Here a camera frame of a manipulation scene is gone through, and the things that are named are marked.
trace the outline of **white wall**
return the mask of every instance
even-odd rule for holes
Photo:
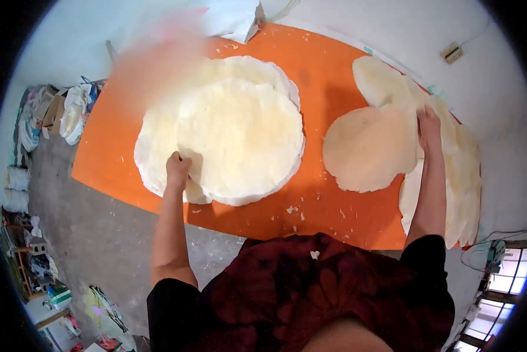
[[[140,24],[181,3],[60,0],[22,55],[3,105],[0,175],[9,160],[7,146],[21,87],[28,83],[70,86],[81,75],[105,78],[110,69],[106,39],[120,49]],[[262,0],[268,17],[287,3]],[[399,62],[425,87],[432,86],[479,141],[483,178],[480,234],[527,228],[526,81],[501,31],[476,0],[304,0],[278,23],[350,44],[363,42]],[[471,38],[463,46],[464,57],[453,65],[440,58],[439,53],[451,42]],[[466,313],[480,276],[460,264],[458,255],[460,252],[453,250],[446,263],[450,279],[464,283],[452,292],[456,320]],[[474,256],[474,260],[483,259]]]

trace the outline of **concrete floor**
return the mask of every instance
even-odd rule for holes
[[[82,339],[98,330],[84,313],[83,295],[99,286],[119,306],[133,334],[148,336],[151,239],[158,216],[95,191],[71,178],[77,145],[40,138],[33,154],[29,211],[40,217],[60,280],[73,293]],[[191,267],[203,288],[240,250],[244,238],[186,225]]]

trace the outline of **person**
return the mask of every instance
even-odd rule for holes
[[[425,160],[400,260],[324,233],[247,239],[202,292],[183,226],[191,161],[174,152],[154,236],[151,350],[440,350],[455,314],[444,271],[445,166],[439,118],[428,106],[417,116]]]

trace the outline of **orange table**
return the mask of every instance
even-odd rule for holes
[[[210,46],[212,58],[250,55],[272,61],[285,71],[300,90],[306,148],[300,169],[277,193],[242,207],[215,201],[202,206],[185,203],[184,220],[248,238],[322,231],[368,250],[402,249],[406,237],[398,198],[404,176],[398,175],[389,187],[376,192],[345,192],[322,162],[323,137],[330,124],[366,106],[352,74],[353,60],[366,53],[316,33],[276,24],[266,24],[245,46],[225,39],[211,40]],[[85,125],[72,177],[159,213],[161,198],[143,186],[133,161],[143,111],[121,108],[114,82],[110,79]],[[298,210],[288,213],[291,206]]]

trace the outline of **window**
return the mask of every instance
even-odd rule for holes
[[[526,284],[527,244],[506,242],[505,256],[497,274],[488,275],[488,290],[477,299],[477,314],[467,321],[459,341],[453,348],[461,352],[479,352],[485,342],[497,335],[506,320],[515,301]]]
[[[527,248],[507,248],[498,274],[491,275],[489,290],[519,295],[527,279]]]

